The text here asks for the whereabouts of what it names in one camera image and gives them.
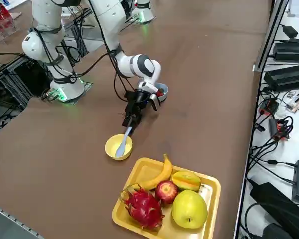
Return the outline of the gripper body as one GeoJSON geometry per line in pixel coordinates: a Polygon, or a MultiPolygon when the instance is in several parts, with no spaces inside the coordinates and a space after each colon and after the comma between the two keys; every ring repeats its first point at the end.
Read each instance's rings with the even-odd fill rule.
{"type": "Polygon", "coordinates": [[[125,112],[127,114],[138,114],[145,108],[150,94],[143,90],[126,91],[124,97],[128,101],[125,112]]]}

